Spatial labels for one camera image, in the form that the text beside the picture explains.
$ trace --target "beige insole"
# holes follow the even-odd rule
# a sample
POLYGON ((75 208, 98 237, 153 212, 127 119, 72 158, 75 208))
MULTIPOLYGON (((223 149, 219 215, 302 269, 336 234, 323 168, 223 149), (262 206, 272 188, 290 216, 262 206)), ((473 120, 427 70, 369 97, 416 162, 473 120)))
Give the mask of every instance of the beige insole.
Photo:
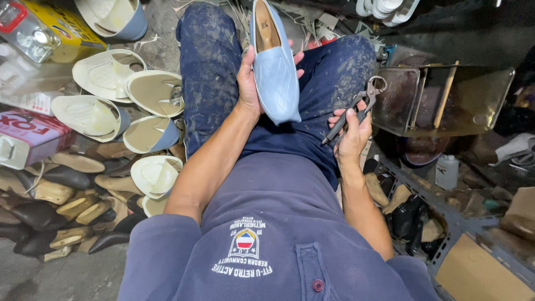
POLYGON ((256 52, 265 51, 281 46, 280 38, 271 18, 268 6, 264 1, 258 1, 255 6, 256 21, 256 52))
POLYGON ((152 74, 132 80, 129 90, 133 98, 142 105, 161 114, 170 115, 180 109, 169 102, 171 91, 181 80, 168 74, 152 74))
POLYGON ((131 146, 145 152, 150 150, 160 139, 168 123, 169 118, 148 118, 132 124, 126 130, 124 136, 131 146))

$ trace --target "shirt button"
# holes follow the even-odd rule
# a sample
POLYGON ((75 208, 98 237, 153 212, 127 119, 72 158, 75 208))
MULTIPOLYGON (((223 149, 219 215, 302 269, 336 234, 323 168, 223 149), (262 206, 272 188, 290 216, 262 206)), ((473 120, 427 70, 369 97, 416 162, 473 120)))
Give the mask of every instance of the shirt button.
POLYGON ((316 279, 312 282, 312 288, 317 291, 317 292, 320 292, 323 290, 323 281, 321 281, 320 279, 316 279))

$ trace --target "man's hand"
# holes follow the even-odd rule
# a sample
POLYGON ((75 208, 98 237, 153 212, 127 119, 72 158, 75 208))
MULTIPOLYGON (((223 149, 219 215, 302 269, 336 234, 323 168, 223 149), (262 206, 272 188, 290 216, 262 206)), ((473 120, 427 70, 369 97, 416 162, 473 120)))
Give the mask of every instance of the man's hand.
MULTIPOLYGON (((292 40, 288 40, 288 43, 290 44, 290 47, 293 45, 292 40)), ((303 57, 304 53, 299 51, 294 56, 294 63, 297 65, 303 59, 303 57)), ((243 57, 241 60, 240 71, 236 76, 240 93, 238 104, 242 104, 243 107, 249 109, 254 114, 260 115, 264 113, 264 109, 262 109, 262 106, 258 100, 258 94, 256 93, 255 77, 253 70, 251 69, 254 61, 255 49, 252 45, 250 45, 249 49, 247 50, 247 54, 245 54, 245 57, 243 57)), ((299 69, 297 71, 297 78, 300 78, 303 76, 303 74, 304 70, 299 69)))
MULTIPOLYGON (((366 103, 363 100, 359 101, 357 108, 359 110, 366 109, 366 103)), ((343 112, 344 109, 334 111, 335 116, 329 118, 330 128, 340 119, 343 112)), ((338 135, 343 135, 342 140, 339 145, 334 146, 334 156, 338 160, 338 167, 340 169, 352 163, 360 163, 362 150, 371 135, 371 117, 369 113, 362 124, 359 125, 355 110, 349 109, 346 113, 346 120, 348 124, 347 133, 343 135, 343 129, 340 130, 338 135)))

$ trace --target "light blue shoe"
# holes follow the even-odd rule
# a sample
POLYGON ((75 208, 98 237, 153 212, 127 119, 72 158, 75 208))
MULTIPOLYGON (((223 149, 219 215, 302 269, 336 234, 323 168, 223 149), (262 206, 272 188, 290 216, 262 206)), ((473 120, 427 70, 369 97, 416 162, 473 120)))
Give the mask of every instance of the light blue shoe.
POLYGON ((287 121, 300 122, 299 82, 279 15, 265 0, 255 0, 249 26, 251 44, 255 47, 253 70, 256 90, 262 108, 275 125, 287 121), (257 20, 263 28, 257 29, 257 20), (264 42, 263 37, 269 32, 272 39, 264 42))

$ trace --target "dark blue jeans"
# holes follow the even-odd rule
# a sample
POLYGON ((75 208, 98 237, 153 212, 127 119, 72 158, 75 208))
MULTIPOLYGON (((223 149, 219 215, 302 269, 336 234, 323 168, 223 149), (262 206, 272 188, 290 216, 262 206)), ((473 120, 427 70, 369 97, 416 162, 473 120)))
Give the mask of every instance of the dark blue jeans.
MULTIPOLYGON (((180 72, 184 92, 186 156, 206 142, 238 101, 236 75, 242 49, 231 17, 205 2, 192 3, 177 26, 180 72)), ((240 156, 258 152, 295 154, 314 162, 333 188, 340 171, 332 145, 321 146, 329 131, 327 119, 346 108, 365 89, 375 68, 375 51, 368 39, 350 35, 304 52, 297 65, 299 113, 302 121, 275 126, 260 117, 240 156)))

